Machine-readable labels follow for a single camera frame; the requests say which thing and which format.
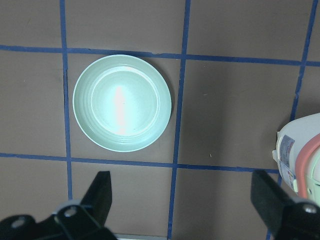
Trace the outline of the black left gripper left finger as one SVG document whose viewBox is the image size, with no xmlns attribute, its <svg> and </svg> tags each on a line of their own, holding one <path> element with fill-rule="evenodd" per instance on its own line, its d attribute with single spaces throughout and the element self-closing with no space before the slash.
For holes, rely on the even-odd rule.
<svg viewBox="0 0 320 240">
<path fill-rule="evenodd" d="M 104 226 L 112 205 L 112 183 L 110 171 L 99 171 L 80 201 L 88 213 Z"/>
</svg>

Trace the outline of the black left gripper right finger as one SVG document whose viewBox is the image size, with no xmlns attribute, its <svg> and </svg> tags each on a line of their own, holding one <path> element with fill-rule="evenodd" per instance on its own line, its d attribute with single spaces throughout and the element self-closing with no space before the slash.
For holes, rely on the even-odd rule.
<svg viewBox="0 0 320 240">
<path fill-rule="evenodd" d="M 264 170 L 255 170 L 251 176 L 250 200 L 268 230 L 279 233 L 293 200 Z"/>
</svg>

